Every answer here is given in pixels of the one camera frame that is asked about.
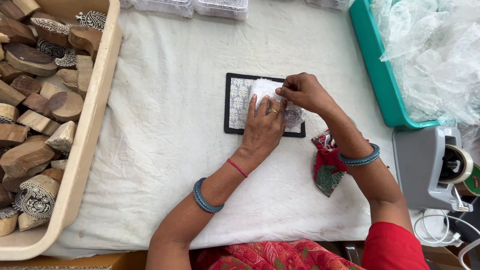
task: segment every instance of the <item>teal plastic tray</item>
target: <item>teal plastic tray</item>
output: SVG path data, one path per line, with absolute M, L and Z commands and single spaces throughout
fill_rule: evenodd
M 414 122 L 408 116 L 390 62 L 379 60 L 385 48 L 370 9 L 370 1 L 355 0 L 350 7 L 350 17 L 385 124 L 411 129 L 440 125 L 438 121 Z

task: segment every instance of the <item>gold ring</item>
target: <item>gold ring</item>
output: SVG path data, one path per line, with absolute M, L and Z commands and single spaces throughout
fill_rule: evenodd
M 278 112 L 277 112 L 276 110 L 274 110 L 273 108 L 268 109 L 268 113 L 267 113 L 267 114 L 269 114 L 269 113 L 271 113 L 271 112 L 274 112 L 274 113 L 276 113 L 276 114 L 278 115 Z

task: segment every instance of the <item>blue bangle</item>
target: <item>blue bangle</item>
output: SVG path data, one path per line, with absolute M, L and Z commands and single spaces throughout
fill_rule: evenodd
M 215 213 L 220 212 L 220 210 L 223 208 L 223 206 L 225 204 L 222 204 L 221 206 L 211 206 L 204 200 L 204 198 L 202 197 L 202 194 L 200 193 L 200 186 L 202 185 L 202 182 L 205 179 L 206 178 L 202 178 L 202 179 L 198 180 L 197 182 L 195 182 L 195 184 L 193 185 L 193 197 L 195 198 L 195 201 L 197 202 L 197 204 L 203 210 L 205 210 L 209 213 L 215 214 Z
M 370 143 L 370 145 L 373 147 L 373 153 L 366 158 L 362 158 L 358 160 L 349 160 L 344 158 L 342 154 L 338 152 L 338 159 L 340 159 L 341 162 L 345 163 L 348 166 L 362 166 L 370 162 L 373 162 L 380 156 L 380 147 L 378 147 L 378 145 L 373 143 Z

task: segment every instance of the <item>red printed fabric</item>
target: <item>red printed fabric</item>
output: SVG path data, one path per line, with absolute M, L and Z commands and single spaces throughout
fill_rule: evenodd
M 193 270 L 364 270 L 308 239 L 207 248 L 191 263 Z
M 361 264 L 368 270 L 430 269 L 415 236 L 388 222 L 376 222 L 370 227 Z

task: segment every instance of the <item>white tablecloth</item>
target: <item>white tablecloth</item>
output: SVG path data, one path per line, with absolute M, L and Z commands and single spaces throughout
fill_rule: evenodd
M 240 145 L 241 135 L 223 132 L 227 72 L 316 75 L 395 175 L 392 128 L 382 120 L 349 14 L 300 0 L 253 0 L 249 9 L 245 22 L 122 10 L 124 40 L 80 213 L 45 254 L 147 249 L 193 183 Z M 346 175 L 331 198 L 314 184 L 310 139 L 326 128 L 309 113 L 307 137 L 284 137 L 191 248 L 365 239 L 370 210 L 353 178 Z M 433 223 L 439 233 L 441 220 Z

